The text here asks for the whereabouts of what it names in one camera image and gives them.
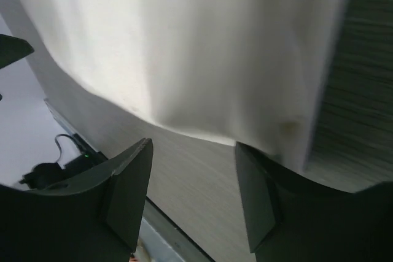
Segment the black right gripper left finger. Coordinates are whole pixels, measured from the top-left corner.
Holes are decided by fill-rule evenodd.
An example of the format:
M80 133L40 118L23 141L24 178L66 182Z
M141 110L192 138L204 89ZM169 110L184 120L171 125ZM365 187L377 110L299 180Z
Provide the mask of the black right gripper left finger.
M43 190L1 187L2 261L128 261L136 251L154 146Z

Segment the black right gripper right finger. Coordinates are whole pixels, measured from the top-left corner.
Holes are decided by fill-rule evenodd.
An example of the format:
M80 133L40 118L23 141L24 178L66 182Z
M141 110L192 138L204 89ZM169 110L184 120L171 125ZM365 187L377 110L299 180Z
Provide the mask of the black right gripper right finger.
M235 164L249 248L257 261L392 260L391 182L348 193L240 143Z

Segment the cream white t shirt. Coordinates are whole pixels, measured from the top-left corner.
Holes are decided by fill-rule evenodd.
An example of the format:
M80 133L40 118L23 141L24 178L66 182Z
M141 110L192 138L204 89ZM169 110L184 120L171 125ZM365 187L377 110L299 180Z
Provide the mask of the cream white t shirt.
M57 65L155 126L303 170L348 0L20 0Z

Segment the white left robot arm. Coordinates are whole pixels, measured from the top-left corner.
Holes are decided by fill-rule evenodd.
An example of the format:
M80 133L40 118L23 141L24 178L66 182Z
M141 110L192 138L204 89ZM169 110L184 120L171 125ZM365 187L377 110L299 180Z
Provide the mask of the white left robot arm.
M34 53L33 47L24 39L0 34L0 69Z

